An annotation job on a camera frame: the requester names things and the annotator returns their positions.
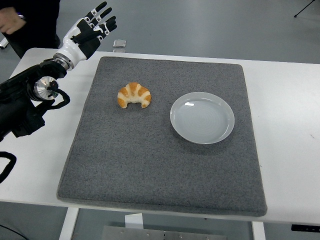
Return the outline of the person's hand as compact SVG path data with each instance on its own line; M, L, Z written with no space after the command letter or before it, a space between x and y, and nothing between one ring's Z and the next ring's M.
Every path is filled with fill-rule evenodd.
M20 30L26 25L13 7L5 7L0 10L0 32L8 35Z

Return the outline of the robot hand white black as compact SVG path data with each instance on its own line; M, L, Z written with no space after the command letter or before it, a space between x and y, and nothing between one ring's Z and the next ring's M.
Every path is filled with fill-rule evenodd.
M103 20L112 8L102 2L84 17L78 19L63 38L63 45L57 51L65 56L70 64L77 65L89 59L101 45L101 41L117 28L116 17Z

